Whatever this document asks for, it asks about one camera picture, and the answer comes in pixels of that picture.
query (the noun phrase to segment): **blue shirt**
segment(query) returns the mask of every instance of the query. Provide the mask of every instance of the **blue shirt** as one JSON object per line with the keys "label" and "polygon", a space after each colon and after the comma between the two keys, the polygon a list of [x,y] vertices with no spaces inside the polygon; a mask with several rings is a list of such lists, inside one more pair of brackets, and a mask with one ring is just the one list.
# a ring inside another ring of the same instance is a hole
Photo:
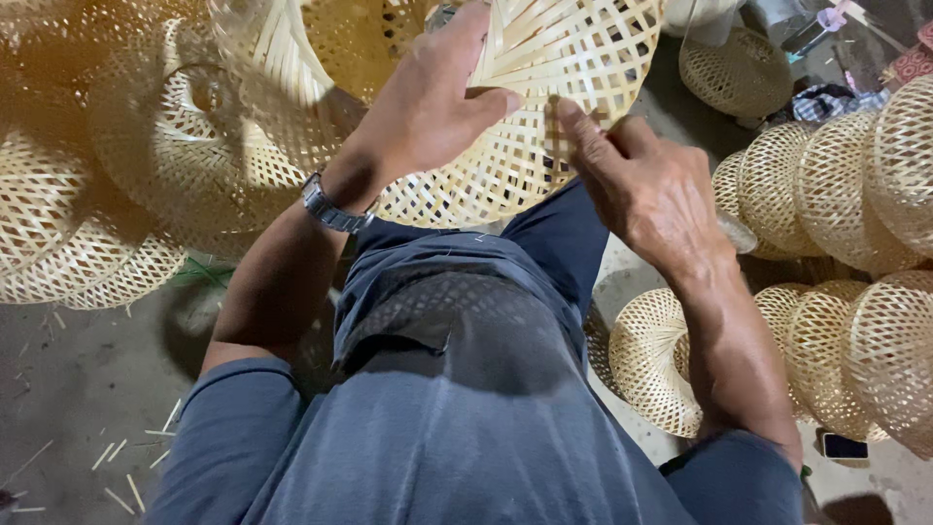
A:
{"label": "blue shirt", "polygon": [[202,377],[148,522],[801,523],[799,479],[751,433],[662,475],[590,390],[579,313],[473,237],[357,262],[330,393],[306,402],[276,359]]}

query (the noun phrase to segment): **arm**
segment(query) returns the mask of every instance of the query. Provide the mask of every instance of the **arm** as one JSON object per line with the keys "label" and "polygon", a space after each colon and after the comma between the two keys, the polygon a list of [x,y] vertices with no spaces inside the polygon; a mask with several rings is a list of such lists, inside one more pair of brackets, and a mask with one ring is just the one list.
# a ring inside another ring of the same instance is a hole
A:
{"label": "arm", "polygon": [[[440,167],[523,104],[495,89],[467,96],[489,28],[482,2],[463,6],[432,35],[419,35],[372,109],[321,177],[340,209],[362,213],[383,188]],[[323,306],[347,234],[313,220],[301,201],[259,237],[230,281],[202,375],[224,362],[291,357]]]}
{"label": "arm", "polygon": [[717,225],[705,153],[659,139],[642,119],[604,134],[569,100],[558,115],[603,222],[661,272],[684,307],[703,426],[775,442],[799,471],[784,363]]}

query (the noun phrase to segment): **smartphone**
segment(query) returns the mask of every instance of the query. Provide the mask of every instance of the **smartphone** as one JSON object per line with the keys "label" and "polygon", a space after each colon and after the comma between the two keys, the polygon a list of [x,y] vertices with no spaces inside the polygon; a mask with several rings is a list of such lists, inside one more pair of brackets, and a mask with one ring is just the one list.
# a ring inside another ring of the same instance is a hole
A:
{"label": "smartphone", "polygon": [[824,433],[821,436],[823,455],[831,460],[866,460],[869,458],[867,443],[853,441],[837,433]]}

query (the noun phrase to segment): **woven bamboo lampshade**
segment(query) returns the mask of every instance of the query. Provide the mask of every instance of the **woven bamboo lampshade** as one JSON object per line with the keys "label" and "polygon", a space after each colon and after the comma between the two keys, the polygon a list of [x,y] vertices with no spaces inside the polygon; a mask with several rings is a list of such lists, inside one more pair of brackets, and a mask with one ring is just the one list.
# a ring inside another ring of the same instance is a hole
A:
{"label": "woven bamboo lampshade", "polygon": [[729,40],[719,48],[684,40],[680,78],[709,106],[750,119],[767,117],[783,107],[794,85],[784,53],[742,27],[733,27]]}
{"label": "woven bamboo lampshade", "polygon": [[242,259],[262,234],[204,232],[177,224],[163,224],[162,228],[181,246],[230,260]]}
{"label": "woven bamboo lampshade", "polygon": [[826,253],[859,270],[888,274],[923,257],[894,237],[862,193],[877,112],[845,115],[821,127],[803,149],[794,203],[803,229]]}
{"label": "woven bamboo lampshade", "polygon": [[849,310],[843,372],[861,406],[911,452],[933,458],[933,272],[900,272]]}
{"label": "woven bamboo lampshade", "polygon": [[[436,4],[325,0],[302,9],[297,0],[215,0],[212,18],[259,125],[296,166],[312,171],[358,122],[353,101],[367,102],[382,87]],[[377,216],[456,228],[509,217],[559,190],[574,174],[549,99],[599,109],[604,127],[624,115],[648,73],[660,18],[660,0],[494,0],[469,84],[512,89],[526,106],[452,163],[391,185]],[[295,31],[299,21],[306,33]]]}
{"label": "woven bamboo lampshade", "polygon": [[206,25],[172,19],[134,36],[89,90],[108,175],[163,221],[206,232],[268,226],[305,175],[253,121]]}
{"label": "woven bamboo lampshade", "polygon": [[28,27],[15,28],[10,38],[17,64],[32,79],[67,84],[82,93],[94,69],[132,36],[148,34],[173,18],[207,19],[202,0],[19,1],[41,7],[40,15]]}
{"label": "woven bamboo lampshade", "polygon": [[755,139],[739,168],[739,211],[759,238],[803,256],[824,255],[803,230],[794,207],[793,181],[803,146],[813,134],[808,123],[789,122]]}
{"label": "woven bamboo lampshade", "polygon": [[[800,296],[809,289],[809,286],[803,284],[787,283],[768,287],[755,295],[755,306],[768,323],[781,356],[787,355],[787,322],[790,320],[790,314],[797,306]],[[797,400],[798,396],[794,395],[792,387],[788,393],[794,404],[794,418],[801,423],[817,426],[816,419]]]}
{"label": "woven bamboo lampshade", "polygon": [[75,310],[99,310],[128,305],[172,278],[188,258],[183,248],[165,234],[150,234],[143,245],[116,272],[61,300]]}
{"label": "woven bamboo lampshade", "polygon": [[865,189],[907,248],[933,257],[933,75],[894,93],[878,119]]}
{"label": "woven bamboo lampshade", "polygon": [[849,306],[868,285],[829,281],[804,293],[787,328],[787,371],[801,404],[817,421],[849,439],[865,441],[871,419],[842,380],[842,339]]}
{"label": "woven bamboo lampshade", "polygon": [[72,0],[3,0],[0,2],[0,35],[15,41],[43,21],[67,18],[79,10],[80,4]]}
{"label": "woven bamboo lampshade", "polygon": [[11,128],[0,145],[0,276],[64,245],[82,221],[91,173],[73,152]]}
{"label": "woven bamboo lampshade", "polygon": [[91,288],[127,262],[145,235],[87,218],[60,248],[21,270],[0,277],[0,303],[48,303]]}
{"label": "woven bamboo lampshade", "polygon": [[583,319],[587,361],[596,376],[606,385],[606,388],[619,396],[620,399],[625,399],[622,390],[616,384],[616,378],[612,376],[612,366],[609,365],[609,334],[609,329],[606,327],[606,323],[603,322],[599,310],[590,305],[586,318]]}
{"label": "woven bamboo lampshade", "polygon": [[[713,194],[716,199],[716,206],[739,220],[742,220],[739,213],[739,168],[742,166],[744,157],[744,149],[733,153],[719,163],[716,172],[713,173]],[[789,261],[798,258],[793,253],[783,251],[764,239],[759,239],[759,243],[751,255],[769,261]]]}
{"label": "woven bamboo lampshade", "polygon": [[625,400],[651,424],[682,437],[696,436],[703,416],[682,373],[688,347],[683,308],[666,288],[632,299],[609,339],[609,363]]}

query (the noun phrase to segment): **hand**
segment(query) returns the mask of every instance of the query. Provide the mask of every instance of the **hand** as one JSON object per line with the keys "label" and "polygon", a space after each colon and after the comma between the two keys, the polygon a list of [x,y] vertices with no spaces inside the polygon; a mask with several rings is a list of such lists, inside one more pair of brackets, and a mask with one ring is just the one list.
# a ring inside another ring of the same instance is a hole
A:
{"label": "hand", "polygon": [[365,159],[381,190],[400,177],[453,161],[487,128],[524,105],[521,95],[501,88],[467,97],[489,17],[488,6],[470,2],[439,31],[418,35],[337,160]]}
{"label": "hand", "polygon": [[676,286],[702,277],[735,250],[720,231],[706,154],[659,139],[626,117],[604,133],[573,101],[558,118],[603,224]]}

